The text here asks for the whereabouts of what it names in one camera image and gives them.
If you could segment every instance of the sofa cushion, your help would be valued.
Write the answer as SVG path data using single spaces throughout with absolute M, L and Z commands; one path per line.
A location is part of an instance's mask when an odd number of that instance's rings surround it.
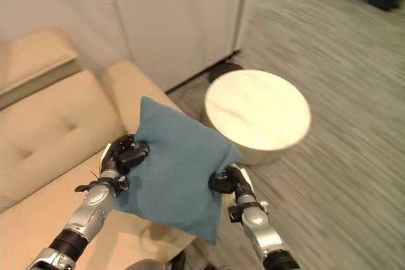
M 0 109 L 80 71 L 77 53 L 57 29 L 0 45 Z
M 47 247 L 81 204 L 77 185 L 94 179 L 101 152 L 0 214 L 0 269 L 25 269 Z M 123 270 L 140 259 L 166 262 L 194 236 L 137 216 L 112 211 L 100 234 L 79 258 L 76 270 Z
M 3 109 L 0 207 L 11 207 L 121 135 L 121 121 L 89 71 Z

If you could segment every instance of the silver arm segment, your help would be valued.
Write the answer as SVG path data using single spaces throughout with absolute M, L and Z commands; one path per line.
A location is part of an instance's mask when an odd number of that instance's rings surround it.
M 106 185 L 92 187 L 64 229 L 73 230 L 91 242 L 103 227 L 108 213 L 114 209 L 114 200 L 115 193 L 112 188 Z
M 255 202 L 251 195 L 239 197 L 237 203 Z M 267 203 L 260 203 L 266 210 Z M 253 249 L 263 261 L 269 252 L 283 250 L 283 241 L 276 230 L 270 225 L 268 215 L 260 207 L 248 207 L 243 210 L 242 225 L 246 236 L 252 241 Z

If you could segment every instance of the pillow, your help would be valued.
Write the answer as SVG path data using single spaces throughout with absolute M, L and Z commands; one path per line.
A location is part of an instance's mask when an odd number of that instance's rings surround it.
M 142 97 L 135 141 L 150 152 L 128 174 L 119 210 L 216 242 L 221 194 L 208 188 L 214 172 L 241 161 L 237 148 L 192 118 Z

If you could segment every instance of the white marble tabletop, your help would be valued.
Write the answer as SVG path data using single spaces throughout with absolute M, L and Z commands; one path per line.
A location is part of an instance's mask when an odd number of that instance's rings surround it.
M 311 113 L 291 83 L 271 73 L 239 70 L 222 75 L 205 97 L 211 124 L 233 142 L 255 150 L 282 150 L 309 130 Z

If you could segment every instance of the gray carpet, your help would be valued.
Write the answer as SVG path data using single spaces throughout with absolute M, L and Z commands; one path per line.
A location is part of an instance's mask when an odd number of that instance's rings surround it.
M 363 0 L 256 0 L 236 61 L 292 82 L 313 115 L 308 136 L 250 171 L 272 225 L 303 269 L 405 269 L 405 15 Z M 170 97 L 199 119 L 207 75 Z M 187 268 L 259 269 L 224 211 L 215 247 Z

